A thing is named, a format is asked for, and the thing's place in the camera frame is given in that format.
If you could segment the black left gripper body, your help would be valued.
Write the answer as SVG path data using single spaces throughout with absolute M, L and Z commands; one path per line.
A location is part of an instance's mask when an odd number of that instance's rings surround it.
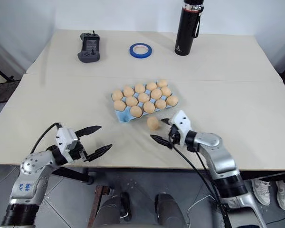
M 74 161 L 79 160 L 79 159 L 82 159 L 83 162 L 89 161 L 88 154 L 86 153 L 86 151 L 85 151 L 85 149 L 84 149 L 84 147 L 80 141 L 78 141 L 76 143 L 76 145 L 73 149 L 69 150 L 68 154 L 70 155 L 70 157 Z

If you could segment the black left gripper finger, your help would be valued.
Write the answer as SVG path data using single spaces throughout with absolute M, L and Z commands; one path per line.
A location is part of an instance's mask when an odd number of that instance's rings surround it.
M 99 129 L 101 129 L 101 126 L 95 125 L 95 126 L 89 126 L 83 129 L 80 129 L 78 131 L 75 132 L 75 135 L 77 136 L 77 138 L 81 138 L 82 136 L 87 136 L 90 134 L 93 134 L 94 132 L 98 131 Z
M 94 153 L 86 157 L 86 161 L 91 162 L 93 160 L 96 160 L 97 158 L 103 156 L 109 149 L 111 149 L 111 147 L 112 147 L 112 144 L 98 148 L 97 150 L 95 150 Z

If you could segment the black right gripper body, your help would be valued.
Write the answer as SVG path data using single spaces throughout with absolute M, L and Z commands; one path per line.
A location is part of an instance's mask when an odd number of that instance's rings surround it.
M 185 144 L 185 130 L 182 128 L 178 128 L 175 124 L 171 126 L 168 136 L 172 144 Z

